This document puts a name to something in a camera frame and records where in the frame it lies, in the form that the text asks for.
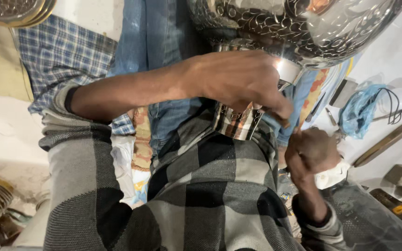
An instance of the blue jeans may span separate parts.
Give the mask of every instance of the blue jeans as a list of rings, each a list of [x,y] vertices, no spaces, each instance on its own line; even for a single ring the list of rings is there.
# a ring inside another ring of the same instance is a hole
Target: blue jeans
[[[123,15],[116,60],[108,76],[153,70],[211,51],[191,23],[187,0],[126,0]],[[313,81],[300,83],[296,88],[285,92],[293,100],[294,110],[298,110],[290,118],[293,126],[298,123],[300,109],[306,98],[304,94],[296,94],[304,93],[305,90],[309,92]],[[153,156],[159,154],[182,123],[196,116],[201,106],[211,104],[211,100],[193,98],[149,105],[150,146]],[[283,137],[287,144],[288,140],[285,138],[289,138],[293,128],[280,130],[280,125],[271,121],[270,117],[264,120],[276,133],[280,131],[279,137]]]

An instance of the wooden stick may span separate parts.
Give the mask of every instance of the wooden stick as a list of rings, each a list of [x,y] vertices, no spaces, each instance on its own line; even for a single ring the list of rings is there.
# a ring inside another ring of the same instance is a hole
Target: wooden stick
[[[393,132],[391,132],[389,135],[387,135],[384,139],[379,141],[376,145],[374,145],[372,148],[370,148],[368,151],[366,151],[363,155],[361,155],[361,157],[359,157],[353,163],[353,166],[355,168],[364,166],[365,164],[369,163],[374,158],[379,156],[381,153],[383,153],[385,150],[387,150],[389,147],[394,145],[400,139],[402,139],[402,125],[400,125],[397,129],[395,129]]]

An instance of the yellow object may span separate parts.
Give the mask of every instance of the yellow object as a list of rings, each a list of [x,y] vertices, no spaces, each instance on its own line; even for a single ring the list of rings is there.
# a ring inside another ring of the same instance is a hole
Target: yellow object
[[[396,214],[396,215],[402,214],[402,205],[399,205],[399,206],[393,208],[392,212],[394,212],[394,214]]]
[[[20,60],[10,29],[0,26],[0,96],[33,101],[29,76]]]

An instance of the forearm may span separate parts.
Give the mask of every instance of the forearm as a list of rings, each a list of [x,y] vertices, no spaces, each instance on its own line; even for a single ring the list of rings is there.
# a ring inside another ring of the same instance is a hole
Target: forearm
[[[299,189],[298,205],[308,220],[320,224],[327,216],[328,207],[320,195],[314,180],[311,178],[308,183],[297,185]]]
[[[302,245],[307,250],[348,250],[336,212],[322,198],[314,180],[311,181],[310,184],[297,184],[299,194],[293,201],[293,211],[301,227]]]
[[[80,117],[108,122],[137,107],[190,98],[178,77],[169,66],[102,79],[78,88],[70,109]]]

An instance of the metal bowl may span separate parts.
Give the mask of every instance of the metal bowl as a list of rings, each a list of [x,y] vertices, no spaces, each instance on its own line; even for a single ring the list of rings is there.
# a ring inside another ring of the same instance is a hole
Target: metal bowl
[[[352,57],[402,10],[402,0],[188,0],[214,45],[263,49],[321,69]]]

